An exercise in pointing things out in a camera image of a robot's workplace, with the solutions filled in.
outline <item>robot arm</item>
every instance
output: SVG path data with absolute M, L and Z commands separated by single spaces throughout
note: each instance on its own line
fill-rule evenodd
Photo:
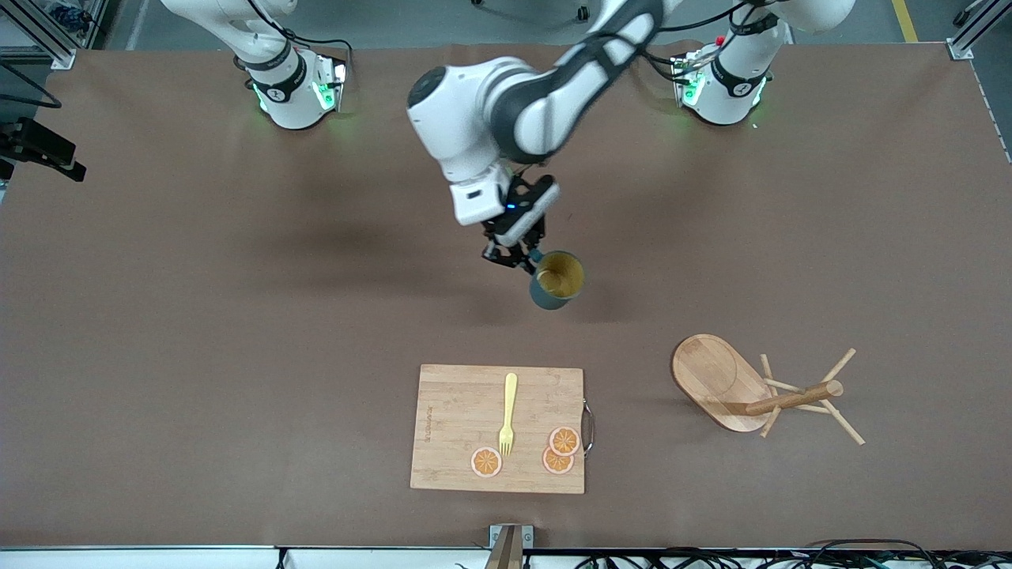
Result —
M 759 104 L 787 24 L 821 33 L 839 25 L 853 6 L 854 0 L 766 0 L 741 6 L 732 14 L 725 45 L 711 44 L 676 62 L 694 68 L 675 85 L 678 102 L 707 123 L 741 121 Z
M 235 52 L 253 78 L 260 108 L 279 127 L 305 129 L 337 107 L 343 63 L 293 47 L 261 17 L 273 21 L 290 14 L 298 0 L 162 0 L 162 4 Z
M 696 52 L 712 59 L 698 69 L 691 58 L 685 60 L 691 72 L 686 70 L 676 86 L 679 101 L 711 123 L 737 123 L 758 102 L 769 63 L 786 35 L 786 23 L 778 16 L 803 29 L 824 31 L 847 16 L 854 0 L 747 2 L 733 19 L 739 22 L 732 28 L 739 35 L 734 44 L 719 53 L 715 46 Z M 522 264 L 531 272 L 528 253 L 544 235 L 544 212 L 559 197 L 551 176 L 528 185 L 504 159 L 537 164 L 558 152 L 680 3 L 603 0 L 587 37 L 544 73 L 519 59 L 499 58 L 439 67 L 415 83 L 408 96 L 412 126 L 450 184 L 457 221 L 484 226 L 486 258 Z M 724 89 L 702 93 L 714 83 Z
M 498 58 L 438 67 L 415 83 L 408 96 L 412 126 L 450 183 L 457 221 L 484 225 L 486 258 L 532 270 L 518 243 L 536 247 L 544 212 L 559 197 L 551 176 L 528 185 L 502 157 L 537 164 L 558 152 L 680 2 L 604 0 L 588 36 L 544 73 Z M 497 245 L 510 254 L 503 258 Z

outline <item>green mug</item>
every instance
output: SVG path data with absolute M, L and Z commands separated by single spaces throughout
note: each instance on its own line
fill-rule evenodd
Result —
M 530 258 L 537 265 L 530 276 L 530 300 L 544 310 L 559 310 L 580 295 L 586 279 L 583 263 L 572 253 L 534 249 Z

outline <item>green led light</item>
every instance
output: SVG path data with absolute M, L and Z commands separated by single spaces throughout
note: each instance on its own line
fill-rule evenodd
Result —
M 263 102 L 263 95 L 260 94 L 260 89 L 253 85 L 253 92 L 256 93 L 257 100 L 260 101 L 260 110 L 267 112 L 267 103 Z
M 313 92 L 316 93 L 317 98 L 320 99 L 320 106 L 324 110 L 330 110 L 334 108 L 334 90 L 328 87 L 326 84 L 320 85 L 316 81 L 313 82 Z
M 699 101 L 699 94 L 702 93 L 702 88 L 706 86 L 706 82 L 703 81 L 702 73 L 696 73 L 695 77 L 689 81 L 689 84 L 685 87 L 685 104 L 692 106 Z
M 756 96 L 755 96 L 754 99 L 752 99 L 752 106 L 755 106 L 755 105 L 759 104 L 759 99 L 762 97 L 762 88 L 765 87 L 765 86 L 766 86 L 766 79 L 764 78 L 759 83 L 759 86 L 756 87 Z

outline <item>wooden cutting board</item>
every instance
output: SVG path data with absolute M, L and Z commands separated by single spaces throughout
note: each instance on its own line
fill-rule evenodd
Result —
M 481 478 L 471 469 L 471 457 L 482 446 L 499 449 L 510 372 L 517 375 L 513 451 L 499 474 Z M 576 464 L 566 474 L 541 466 L 549 434 L 560 426 L 579 431 L 582 417 L 583 370 L 422 365 L 411 487 L 583 494 L 583 453 L 575 455 Z

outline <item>fork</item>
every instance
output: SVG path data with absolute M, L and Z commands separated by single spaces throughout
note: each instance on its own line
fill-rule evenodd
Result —
M 516 374 L 506 374 L 506 415 L 499 430 L 499 454 L 508 457 L 513 450 L 513 403 L 516 401 Z

